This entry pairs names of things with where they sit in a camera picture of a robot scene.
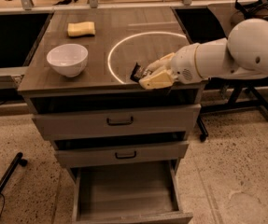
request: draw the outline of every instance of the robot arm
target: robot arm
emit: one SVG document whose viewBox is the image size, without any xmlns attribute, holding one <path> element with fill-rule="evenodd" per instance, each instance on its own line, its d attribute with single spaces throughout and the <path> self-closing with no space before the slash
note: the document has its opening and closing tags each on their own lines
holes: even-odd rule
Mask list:
<svg viewBox="0 0 268 224">
<path fill-rule="evenodd" d="M 242 21 L 228 39 L 183 47 L 150 64 L 148 69 L 151 73 L 139 80 L 145 89 L 170 87 L 175 81 L 198 83 L 209 77 L 268 77 L 268 21 Z"/>
</svg>

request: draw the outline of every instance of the black handle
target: black handle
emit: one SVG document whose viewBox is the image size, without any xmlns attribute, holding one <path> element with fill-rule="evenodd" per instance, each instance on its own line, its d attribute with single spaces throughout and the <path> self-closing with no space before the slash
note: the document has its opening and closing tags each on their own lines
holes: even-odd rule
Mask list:
<svg viewBox="0 0 268 224">
<path fill-rule="evenodd" d="M 120 122 L 120 121 L 118 121 L 118 122 L 114 122 L 114 121 L 112 121 L 112 119 L 110 119 L 110 118 L 107 118 L 106 119 L 106 123 L 107 123 L 107 125 L 109 125 L 109 126 L 120 126 L 120 125 L 130 125 L 130 124 L 132 124 L 134 122 L 134 117 L 130 117 L 130 120 L 126 120 L 126 121 L 122 121 L 122 122 Z"/>
<path fill-rule="evenodd" d="M 135 157 L 136 157 L 136 151 L 133 154 L 118 154 L 118 153 L 115 153 L 115 158 L 117 160 L 134 159 Z"/>
</svg>

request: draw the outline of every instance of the empty drawer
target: empty drawer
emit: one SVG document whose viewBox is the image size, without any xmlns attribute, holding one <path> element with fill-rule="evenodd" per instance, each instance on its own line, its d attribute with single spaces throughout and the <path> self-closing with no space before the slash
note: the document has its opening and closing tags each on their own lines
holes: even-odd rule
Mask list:
<svg viewBox="0 0 268 224">
<path fill-rule="evenodd" d="M 86 111 L 35 115 L 33 121 L 46 140 L 79 139 L 140 133 L 189 132 L 200 105 Z"/>
<path fill-rule="evenodd" d="M 55 156 L 62 167 L 76 168 L 143 161 L 177 160 L 185 156 L 187 148 L 187 141 L 176 141 L 160 144 L 71 149 L 56 151 Z"/>
<path fill-rule="evenodd" d="M 169 161 L 79 169 L 73 223 L 186 224 Z"/>
</svg>

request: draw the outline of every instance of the yellow sponge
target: yellow sponge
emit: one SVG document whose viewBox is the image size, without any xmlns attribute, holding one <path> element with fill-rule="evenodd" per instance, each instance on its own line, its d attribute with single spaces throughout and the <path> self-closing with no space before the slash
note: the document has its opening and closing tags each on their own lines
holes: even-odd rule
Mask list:
<svg viewBox="0 0 268 224">
<path fill-rule="evenodd" d="M 95 35 L 95 25 L 93 21 L 79 23 L 68 23 L 69 36 Z"/>
</svg>

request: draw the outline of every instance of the white bowl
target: white bowl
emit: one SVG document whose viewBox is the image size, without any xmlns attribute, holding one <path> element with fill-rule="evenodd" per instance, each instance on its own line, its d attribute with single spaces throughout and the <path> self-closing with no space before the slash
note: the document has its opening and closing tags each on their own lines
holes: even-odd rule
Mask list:
<svg viewBox="0 0 268 224">
<path fill-rule="evenodd" d="M 66 77 L 76 77 L 87 65 L 88 51 L 79 44 L 64 44 L 52 49 L 47 55 L 52 69 Z"/>
</svg>

